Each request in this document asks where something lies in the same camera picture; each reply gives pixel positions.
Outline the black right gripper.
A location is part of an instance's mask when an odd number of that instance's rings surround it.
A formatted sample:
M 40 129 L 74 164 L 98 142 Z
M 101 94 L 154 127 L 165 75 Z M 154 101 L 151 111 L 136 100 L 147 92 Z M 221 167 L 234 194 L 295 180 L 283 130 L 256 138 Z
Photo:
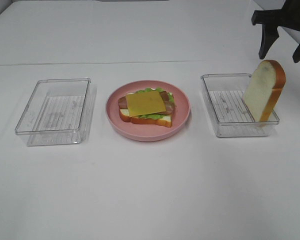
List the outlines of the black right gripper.
M 300 32 L 300 0 L 286 0 L 281 9 L 255 10 L 251 23 L 262 24 L 259 58 L 263 60 L 273 43 L 279 38 L 278 26 Z M 292 55 L 294 63 L 300 61 L 300 43 Z

